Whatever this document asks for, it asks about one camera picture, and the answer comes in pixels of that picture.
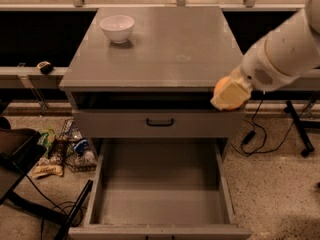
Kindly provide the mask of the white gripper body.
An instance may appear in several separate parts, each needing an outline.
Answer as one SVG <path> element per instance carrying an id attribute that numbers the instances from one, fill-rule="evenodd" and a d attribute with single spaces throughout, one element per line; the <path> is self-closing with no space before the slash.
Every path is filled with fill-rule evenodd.
<path id="1" fill-rule="evenodd" d="M 266 45 L 266 38 L 252 45 L 243 56 L 240 71 L 254 89 L 271 92 L 291 84 L 294 78 L 282 73 L 273 65 Z"/>

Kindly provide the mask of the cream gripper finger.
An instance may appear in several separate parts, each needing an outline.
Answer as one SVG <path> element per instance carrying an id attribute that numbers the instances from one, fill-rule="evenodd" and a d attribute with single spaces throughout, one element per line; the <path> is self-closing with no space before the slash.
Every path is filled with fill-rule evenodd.
<path id="1" fill-rule="evenodd" d="M 221 78 L 215 85 L 211 104 L 218 110 L 240 108 L 250 97 L 253 86 L 241 73 L 239 67 L 228 76 Z"/>

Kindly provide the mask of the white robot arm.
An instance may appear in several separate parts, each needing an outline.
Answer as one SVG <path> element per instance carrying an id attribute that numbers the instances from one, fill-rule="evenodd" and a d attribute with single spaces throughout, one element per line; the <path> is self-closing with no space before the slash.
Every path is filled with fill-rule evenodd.
<path id="1" fill-rule="evenodd" d="M 211 104 L 234 110 L 254 90 L 271 92 L 293 83 L 320 65 L 320 0 L 306 0 L 302 9 L 259 39 L 241 63 L 220 79 Z"/>

